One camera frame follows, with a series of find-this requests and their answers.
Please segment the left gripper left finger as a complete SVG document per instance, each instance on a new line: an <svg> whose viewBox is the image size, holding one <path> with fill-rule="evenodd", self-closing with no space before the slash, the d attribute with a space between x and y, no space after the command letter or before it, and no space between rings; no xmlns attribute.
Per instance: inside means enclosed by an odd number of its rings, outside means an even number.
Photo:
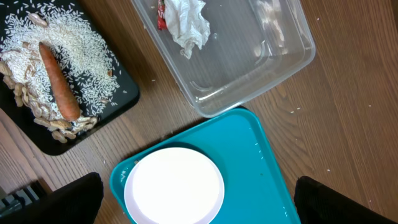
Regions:
<svg viewBox="0 0 398 224"><path fill-rule="evenodd" d="M95 221L104 197L101 177L96 172L63 186L10 215L3 224L91 224Z"/></svg>

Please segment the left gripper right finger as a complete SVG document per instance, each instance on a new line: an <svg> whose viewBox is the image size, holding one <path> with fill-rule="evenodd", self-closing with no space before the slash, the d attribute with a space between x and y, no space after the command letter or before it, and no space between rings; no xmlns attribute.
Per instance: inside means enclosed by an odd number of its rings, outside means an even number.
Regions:
<svg viewBox="0 0 398 224"><path fill-rule="evenodd" d="M296 181L294 204L304 224L397 224L308 176Z"/></svg>

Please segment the large pink round plate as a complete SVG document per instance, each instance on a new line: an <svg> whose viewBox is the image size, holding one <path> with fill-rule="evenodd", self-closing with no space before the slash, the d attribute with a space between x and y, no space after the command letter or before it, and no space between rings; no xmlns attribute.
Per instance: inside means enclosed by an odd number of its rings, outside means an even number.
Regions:
<svg viewBox="0 0 398 224"><path fill-rule="evenodd" d="M124 204L135 223L211 223L224 195L223 177L209 157L169 147L146 155L132 168Z"/></svg>

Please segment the orange carrot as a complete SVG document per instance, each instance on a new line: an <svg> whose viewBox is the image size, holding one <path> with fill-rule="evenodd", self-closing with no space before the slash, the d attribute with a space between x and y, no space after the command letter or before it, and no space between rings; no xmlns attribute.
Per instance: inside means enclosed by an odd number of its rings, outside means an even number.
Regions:
<svg viewBox="0 0 398 224"><path fill-rule="evenodd" d="M45 65L60 114L67 121L76 121L80 117L80 108L55 57L42 42L39 42L39 53Z"/></svg>

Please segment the white rice pile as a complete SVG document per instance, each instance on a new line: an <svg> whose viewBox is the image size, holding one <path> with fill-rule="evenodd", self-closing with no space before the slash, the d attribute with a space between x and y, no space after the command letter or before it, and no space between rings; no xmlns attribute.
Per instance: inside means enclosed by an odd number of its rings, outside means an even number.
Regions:
<svg viewBox="0 0 398 224"><path fill-rule="evenodd" d="M6 36L1 37L1 61L13 73L13 80L28 86L43 104L61 118L39 42L52 52L75 96L83 116L99 115L112 102L121 86L113 75L117 58L101 34L71 7L44 6L23 15L6 17Z"/></svg>

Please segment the red snack wrapper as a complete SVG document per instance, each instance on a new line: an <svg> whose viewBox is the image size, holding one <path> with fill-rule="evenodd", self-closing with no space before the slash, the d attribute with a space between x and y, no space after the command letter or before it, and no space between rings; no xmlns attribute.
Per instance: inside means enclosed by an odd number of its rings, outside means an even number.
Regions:
<svg viewBox="0 0 398 224"><path fill-rule="evenodd" d="M158 28L158 30L167 29L164 12L165 12L164 0L158 0L157 1L157 28Z"/></svg>

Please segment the white paper napkin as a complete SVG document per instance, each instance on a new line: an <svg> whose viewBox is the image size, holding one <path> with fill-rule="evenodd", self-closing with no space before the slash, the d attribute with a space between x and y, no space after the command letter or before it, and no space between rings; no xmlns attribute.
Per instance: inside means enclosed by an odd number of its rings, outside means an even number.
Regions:
<svg viewBox="0 0 398 224"><path fill-rule="evenodd" d="M202 0L165 0L165 21L173 41L181 46L180 54L190 59L194 46L200 50L206 45L210 23L201 11L206 2Z"/></svg>

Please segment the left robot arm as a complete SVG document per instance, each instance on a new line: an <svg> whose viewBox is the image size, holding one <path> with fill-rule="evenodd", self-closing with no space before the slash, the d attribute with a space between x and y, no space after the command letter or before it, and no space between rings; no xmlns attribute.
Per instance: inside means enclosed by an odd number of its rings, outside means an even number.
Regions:
<svg viewBox="0 0 398 224"><path fill-rule="evenodd" d="M96 172L50 194L36 181L21 189L21 195L1 195L1 223L93 223L103 197ZM306 224L394 223L308 176L297 180L294 204Z"/></svg>

